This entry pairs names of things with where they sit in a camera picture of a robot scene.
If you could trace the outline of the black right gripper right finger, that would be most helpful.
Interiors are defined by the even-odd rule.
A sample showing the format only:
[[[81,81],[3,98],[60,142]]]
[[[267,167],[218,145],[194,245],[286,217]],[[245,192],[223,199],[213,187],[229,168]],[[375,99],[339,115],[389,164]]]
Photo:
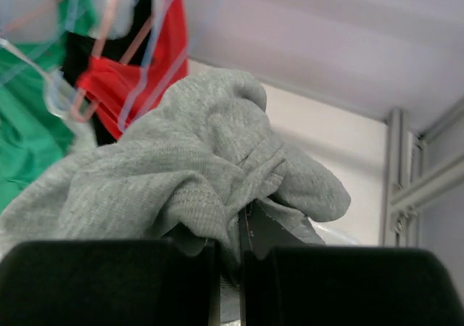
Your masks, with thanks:
[[[243,325],[461,325],[443,264],[410,248],[307,245],[259,204],[239,215]]]

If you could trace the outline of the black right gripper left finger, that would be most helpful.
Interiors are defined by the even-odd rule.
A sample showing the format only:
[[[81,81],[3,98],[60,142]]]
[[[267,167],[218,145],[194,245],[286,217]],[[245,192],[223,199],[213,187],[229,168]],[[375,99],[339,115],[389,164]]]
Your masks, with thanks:
[[[1,260],[3,325],[218,325],[209,240],[28,241]]]

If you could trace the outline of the grey tank top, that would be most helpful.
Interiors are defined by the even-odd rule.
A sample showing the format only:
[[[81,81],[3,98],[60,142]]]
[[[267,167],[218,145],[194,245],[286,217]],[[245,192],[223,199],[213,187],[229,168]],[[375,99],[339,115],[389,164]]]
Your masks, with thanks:
[[[1,214],[1,252],[37,239],[143,238],[177,224],[220,243],[239,265],[238,214],[256,201],[305,243],[311,222],[343,217],[341,181],[283,141],[266,92],[247,72],[211,69],[166,91],[117,143],[71,154]]]

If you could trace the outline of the red tank top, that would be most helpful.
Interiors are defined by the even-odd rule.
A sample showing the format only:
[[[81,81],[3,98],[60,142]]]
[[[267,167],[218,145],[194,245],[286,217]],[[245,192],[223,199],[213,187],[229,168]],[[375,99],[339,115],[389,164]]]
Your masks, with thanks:
[[[79,122],[97,115],[114,138],[149,110],[188,72],[188,36],[183,0],[156,0],[141,30],[113,61],[103,57],[111,18],[92,48],[88,69],[78,78],[71,106]]]

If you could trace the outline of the black tank top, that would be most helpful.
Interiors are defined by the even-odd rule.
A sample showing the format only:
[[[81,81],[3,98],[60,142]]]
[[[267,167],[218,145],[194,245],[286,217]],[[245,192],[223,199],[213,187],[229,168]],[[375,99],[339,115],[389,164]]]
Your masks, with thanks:
[[[141,30],[151,11],[152,0],[136,0],[130,30],[123,37],[106,41],[102,56],[115,61],[119,60]],[[73,88],[76,86],[78,77],[88,68],[88,61],[93,45],[94,39],[90,36],[71,32],[66,33],[66,54],[61,71],[63,72],[63,78]],[[91,124],[95,130],[98,146],[112,144],[116,141],[97,115],[91,118]]]

